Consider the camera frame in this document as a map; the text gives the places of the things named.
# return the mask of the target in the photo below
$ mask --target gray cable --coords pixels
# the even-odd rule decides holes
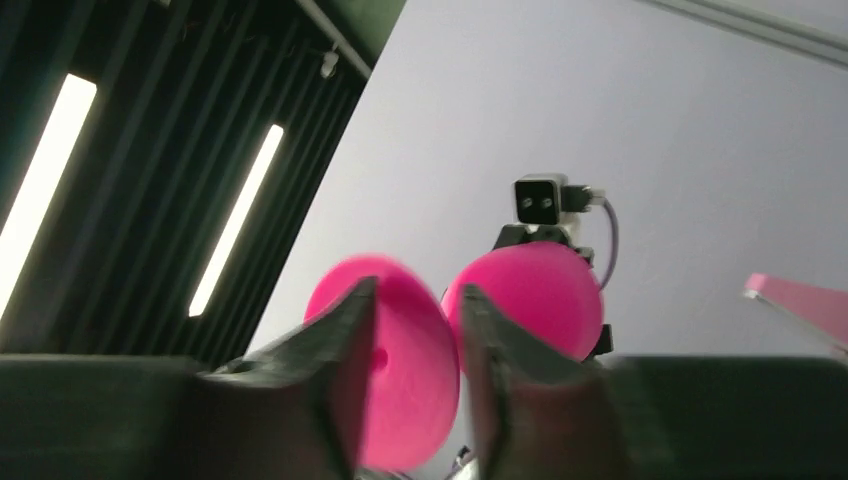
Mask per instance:
[[[601,290],[606,288],[612,278],[613,272],[615,272],[615,264],[618,263],[618,216],[615,214],[615,209],[608,199],[604,199],[602,206],[610,222],[610,259],[607,264],[607,270],[604,272],[604,277],[601,280]]]

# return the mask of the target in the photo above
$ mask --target fluorescent tube light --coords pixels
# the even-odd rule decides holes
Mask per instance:
[[[188,307],[188,315],[190,317],[198,317],[206,310],[206,305],[212,297],[212,292],[215,290],[215,285],[224,270],[224,265],[227,263],[227,258],[233,250],[241,227],[250,212],[250,206],[256,198],[259,187],[262,185],[262,179],[265,178],[265,173],[268,172],[268,167],[271,166],[271,161],[274,159],[274,154],[280,146],[283,139],[283,128],[278,125],[273,125],[268,131],[268,136],[262,143],[262,148],[259,149],[259,154],[253,162],[253,167],[247,175],[247,180],[241,189],[241,193],[236,200],[236,205],[230,213],[230,218],[227,220],[227,225],[224,227],[224,232],[221,233],[221,238],[218,239],[218,245],[212,253],[212,258],[206,266],[206,271],[203,272],[203,277],[200,279],[200,285],[194,293],[194,298]]]
[[[65,77],[18,196],[0,232],[0,318],[96,93],[97,85],[74,75]]]

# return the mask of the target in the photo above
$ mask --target black camera face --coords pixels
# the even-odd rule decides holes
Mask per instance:
[[[515,182],[518,221],[531,225],[559,223],[559,184],[554,180],[519,180]]]

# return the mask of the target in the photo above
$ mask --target pink object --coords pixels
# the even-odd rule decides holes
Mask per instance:
[[[772,277],[751,275],[745,282],[747,296],[779,307],[827,335],[831,343],[848,349],[848,292],[814,287]]]
[[[480,287],[510,319],[571,358],[584,360],[600,338],[601,289],[583,258],[553,242],[499,248],[468,265],[442,298],[460,365],[465,360],[461,296],[469,283]]]
[[[364,466],[415,468],[442,446],[459,402],[456,344],[438,301],[418,277],[380,255],[336,265],[309,300],[305,323],[318,318],[362,277],[376,276],[377,334],[368,386]]]

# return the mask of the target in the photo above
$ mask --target pink disc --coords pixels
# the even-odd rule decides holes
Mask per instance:
[[[400,263],[361,255],[319,282],[305,323],[359,279],[378,277],[377,332],[368,385],[361,463],[403,471],[430,459],[447,439],[459,402],[453,333],[430,290]]]
[[[600,338],[601,289],[583,258],[553,242],[499,248],[460,272],[442,298],[460,365],[465,360],[462,287],[469,283],[480,287],[510,319],[571,358],[585,360]]]

